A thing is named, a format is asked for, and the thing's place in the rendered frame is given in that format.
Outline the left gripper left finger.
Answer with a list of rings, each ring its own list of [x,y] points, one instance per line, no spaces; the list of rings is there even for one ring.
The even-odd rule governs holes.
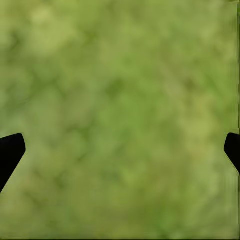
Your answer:
[[[26,152],[21,133],[0,138],[0,193]]]

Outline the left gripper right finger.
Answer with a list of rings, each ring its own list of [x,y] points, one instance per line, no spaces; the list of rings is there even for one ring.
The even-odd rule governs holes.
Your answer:
[[[224,146],[224,151],[240,173],[240,135],[229,133]]]

